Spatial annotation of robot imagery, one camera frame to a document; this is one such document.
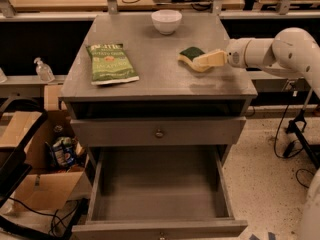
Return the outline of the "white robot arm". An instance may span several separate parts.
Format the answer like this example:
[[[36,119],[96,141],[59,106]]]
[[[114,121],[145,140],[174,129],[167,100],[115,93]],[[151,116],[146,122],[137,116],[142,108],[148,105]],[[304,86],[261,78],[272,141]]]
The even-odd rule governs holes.
[[[287,78],[303,78],[310,86],[310,94],[320,97],[320,47],[304,29],[287,28],[274,38],[231,39],[224,51],[214,50],[193,60],[197,68],[217,67],[229,64],[235,68],[259,68],[271,75]],[[320,240],[320,170],[319,157],[311,149],[296,125],[289,129],[316,167],[316,174],[307,192],[300,225],[299,240]]]

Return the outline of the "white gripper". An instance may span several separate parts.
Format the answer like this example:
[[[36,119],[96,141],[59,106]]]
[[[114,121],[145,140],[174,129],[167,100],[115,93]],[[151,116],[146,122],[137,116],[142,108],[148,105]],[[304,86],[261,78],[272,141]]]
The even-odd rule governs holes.
[[[245,68],[245,54],[252,38],[231,39],[226,52],[220,49],[196,57],[193,62],[200,67],[223,66],[228,63],[235,68]]]

